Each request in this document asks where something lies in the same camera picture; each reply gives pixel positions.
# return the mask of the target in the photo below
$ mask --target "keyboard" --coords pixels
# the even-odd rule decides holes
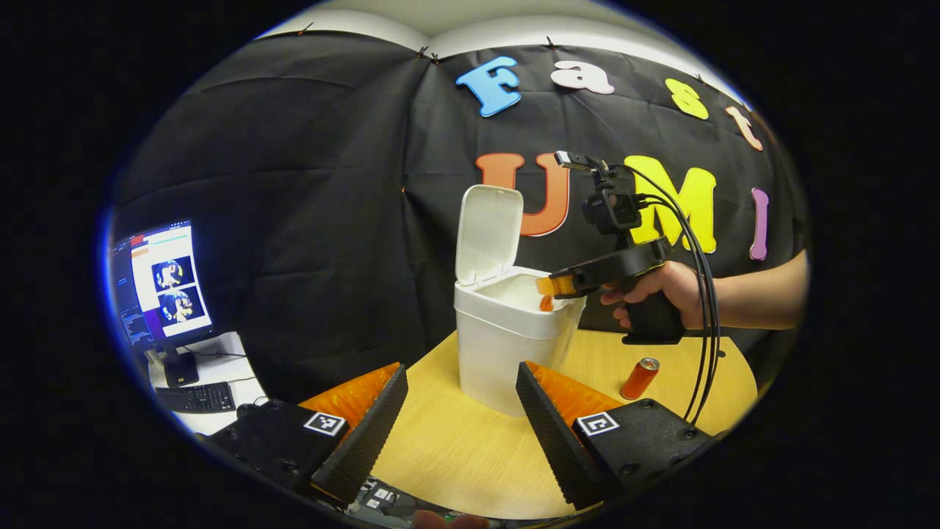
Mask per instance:
[[[235,399],[228,382],[183,386],[179,388],[153,388],[157,399],[171,411],[179,413],[221,413],[235,411]]]

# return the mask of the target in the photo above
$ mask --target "black fabric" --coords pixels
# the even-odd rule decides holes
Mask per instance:
[[[272,397],[424,352],[398,201],[425,66],[352,34],[252,42],[180,97],[121,178],[116,232],[193,219],[212,317]]]
[[[497,56],[518,61],[522,101],[489,118],[460,75]],[[559,60],[607,72],[609,95],[556,85]],[[698,93],[707,120],[682,113],[665,79]],[[568,150],[622,163],[659,160],[677,190],[689,168],[715,176],[716,277],[782,265],[806,243],[807,208],[782,148],[725,107],[741,106],[690,75],[604,50],[513,46],[439,64],[397,44],[314,32],[249,43],[190,87],[121,178],[116,232],[194,220],[207,304],[237,330],[265,391],[299,402],[393,361],[412,364],[456,327],[454,260],[461,199],[481,183],[483,154],[525,164],[525,211],[545,202],[536,157]],[[565,222],[523,236],[516,264],[552,270],[614,247],[581,214],[592,181],[573,171]],[[751,189],[770,197],[768,255],[748,256]],[[680,249],[675,259],[692,265]],[[620,331],[588,300],[581,327]],[[727,329],[747,355],[767,331]]]
[[[519,62],[512,68],[520,78],[514,90],[523,99],[484,119],[478,113],[476,97],[457,87],[454,80],[502,55]],[[602,95],[557,86],[550,73],[559,60],[579,60],[604,69],[616,91]],[[664,83],[667,78],[693,87],[708,108],[709,118],[699,120],[677,109]],[[461,198],[468,186],[480,183],[476,160],[483,154],[514,152],[525,159],[515,183],[524,195],[527,213],[539,211],[545,201],[543,169],[535,163],[543,152],[591,153],[616,163],[622,163],[627,155],[653,157],[663,163],[677,190],[682,189],[689,168],[704,168],[717,182],[713,199],[717,249],[708,256],[716,277],[767,269],[795,256],[804,244],[798,238],[799,230],[808,224],[805,205],[794,204],[794,198],[800,199],[796,175],[778,159],[782,148],[771,145],[763,129],[752,127],[764,147],[762,152],[746,142],[724,110],[730,105],[748,115],[740,104],[693,76],[645,59],[596,49],[513,46],[449,57],[432,68],[415,96],[410,122],[413,141],[405,161],[409,249],[417,270],[428,346],[439,343],[455,327],[453,312],[441,308],[453,302],[450,264]],[[756,221],[753,187],[770,197],[764,261],[748,256]],[[555,232],[522,237],[516,264],[553,270],[612,250],[614,240],[599,235],[583,219],[580,204],[592,192],[593,182],[587,174],[573,171],[567,220]],[[691,253],[684,249],[673,259],[694,265]],[[601,305],[599,296],[589,296],[581,328],[622,331],[611,316],[612,308]],[[773,334],[763,329],[722,332],[748,356],[755,345]]]

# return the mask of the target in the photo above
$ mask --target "yellow tabletop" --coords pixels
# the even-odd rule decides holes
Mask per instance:
[[[557,369],[624,404],[620,386],[643,357],[660,372],[643,398],[682,416],[689,405],[701,338],[677,345],[630,345],[622,334],[579,329]],[[715,434],[734,426],[757,399],[741,351],[722,338],[711,394],[696,426]],[[454,332],[407,370],[408,396],[372,475],[404,492],[455,511],[509,520],[540,520],[576,511],[565,503],[535,433],[461,391]]]

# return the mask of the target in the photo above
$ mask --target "yellow letter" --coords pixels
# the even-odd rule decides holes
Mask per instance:
[[[692,87],[675,79],[666,79],[666,87],[672,92],[672,101],[676,102],[682,112],[703,120],[708,118],[708,109],[698,100],[698,94]]]
[[[714,176],[707,170],[701,168],[690,168],[685,173],[685,182],[682,183],[682,191],[677,193],[676,186],[672,184],[666,169],[659,160],[648,156],[627,156],[623,163],[629,167],[636,168],[646,176],[650,177],[657,185],[671,196],[689,220],[689,227],[702,246],[702,251],[712,253],[717,246],[714,240]],[[641,176],[636,176],[636,192],[656,195],[663,199],[663,194],[652,184]],[[682,234],[682,224],[676,219],[671,211],[661,205],[652,205],[640,211],[643,224],[639,228],[630,230],[636,243],[650,241],[659,237],[660,234],[653,226],[653,220],[659,217],[659,224],[663,227],[663,236],[669,240],[669,244],[676,244],[679,236]],[[682,245],[689,249],[689,242],[683,238]]]

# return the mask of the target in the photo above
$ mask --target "white desk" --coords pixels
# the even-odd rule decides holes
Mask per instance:
[[[203,342],[187,345],[190,349],[213,355],[217,351],[232,355],[243,355],[242,340],[239,339],[237,332],[227,332],[225,334],[210,338]],[[179,349],[180,352],[186,352],[185,349]],[[183,387],[195,387],[201,384],[212,384],[213,382],[227,382],[230,380],[239,380],[230,382],[229,387],[232,390],[232,398],[235,400],[235,408],[242,404],[252,404],[256,400],[258,404],[264,403],[264,391],[258,384],[256,378],[251,378],[255,373],[251,370],[251,364],[247,358],[222,356],[219,358],[211,356],[196,356],[196,369],[199,372],[199,381],[196,384]],[[148,364],[150,376],[150,385],[154,388],[165,388],[166,378],[164,377],[164,368],[159,363]],[[222,428],[235,422],[237,418],[235,411],[225,411],[222,413],[173,413],[180,422],[194,433],[211,435]]]

